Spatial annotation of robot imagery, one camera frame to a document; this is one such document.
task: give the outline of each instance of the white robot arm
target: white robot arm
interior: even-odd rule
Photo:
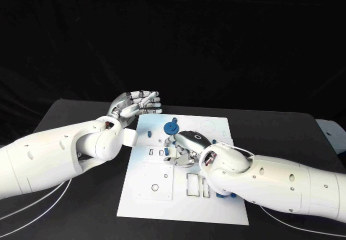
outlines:
[[[248,202],[280,212],[346,223],[346,174],[248,151],[245,157],[237,150],[241,148],[224,142],[211,144],[194,131],[171,136],[165,144],[171,142],[182,156],[165,161],[181,167],[191,167],[199,161],[199,174],[218,194],[235,193]]]
[[[0,199],[54,187],[113,160],[123,145],[133,147],[137,132],[126,127],[136,115],[162,113],[158,95],[123,93],[107,116],[38,132],[0,148]]]

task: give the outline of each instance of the black tabletop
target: black tabletop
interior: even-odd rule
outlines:
[[[58,100],[36,132],[104,116],[110,103]],[[228,118],[235,146],[258,155],[296,161],[315,168],[346,173],[315,118],[305,113],[163,106],[165,114]],[[137,120],[129,126],[137,127]],[[67,193],[47,215],[5,239],[333,239],[277,222],[258,205],[245,203],[250,226],[117,217],[132,148],[123,146],[114,160],[72,179]],[[65,186],[34,207],[0,221],[0,235],[31,222],[57,201]],[[6,198],[0,216],[35,202],[51,189]],[[345,223],[316,217],[269,212],[299,228],[346,235]]]

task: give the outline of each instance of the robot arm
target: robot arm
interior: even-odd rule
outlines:
[[[54,187],[113,160],[123,145],[133,147],[137,132],[124,128],[136,115],[162,113],[158,95],[123,93],[107,116],[38,132],[0,148],[0,199]]]
[[[224,142],[211,144],[194,131],[181,132],[171,138],[176,140],[176,147],[185,146],[189,150],[189,157],[199,162],[199,174],[218,194],[235,193],[248,202],[280,212],[346,223],[345,174],[270,156],[251,154],[245,157],[237,147]],[[166,159],[166,162],[178,166],[186,163],[181,158]]]

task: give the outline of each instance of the blue disc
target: blue disc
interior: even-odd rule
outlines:
[[[163,130],[166,134],[173,135],[179,133],[179,125],[171,121],[165,124]]]

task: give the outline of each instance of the gray table surface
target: gray table surface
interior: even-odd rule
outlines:
[[[110,103],[58,100],[36,132],[77,124],[104,116]],[[315,168],[346,173],[315,118],[305,113],[163,106],[165,114],[228,118],[235,146],[258,155],[296,161]],[[137,120],[129,126],[137,127]],[[250,226],[205,222],[117,217],[132,148],[75,177],[65,196],[48,214],[5,239],[333,239],[277,222],[260,206],[245,203]],[[0,221],[0,235],[31,222],[57,201],[62,187],[38,205]],[[49,189],[15,196],[0,202],[0,216],[38,200]],[[270,213],[296,227],[346,235],[345,223],[316,217]]]

